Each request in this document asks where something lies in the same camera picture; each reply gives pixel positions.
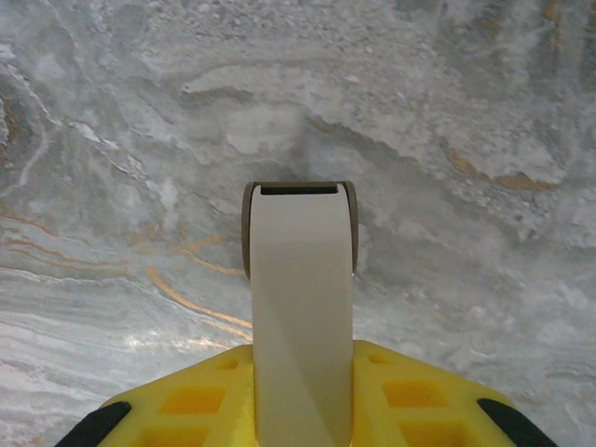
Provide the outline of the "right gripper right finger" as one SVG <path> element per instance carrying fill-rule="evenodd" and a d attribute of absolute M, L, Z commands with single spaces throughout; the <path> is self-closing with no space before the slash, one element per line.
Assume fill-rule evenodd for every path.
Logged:
<path fill-rule="evenodd" d="M 354 446 L 506 446 L 478 400 L 501 393 L 366 341 L 354 343 Z"/>

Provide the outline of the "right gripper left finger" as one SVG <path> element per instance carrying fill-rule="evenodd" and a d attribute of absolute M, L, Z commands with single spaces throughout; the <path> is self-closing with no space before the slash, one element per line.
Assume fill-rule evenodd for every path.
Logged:
<path fill-rule="evenodd" d="M 102 446 L 256 444 L 252 346 L 239 345 L 107 400 L 130 411 Z"/>

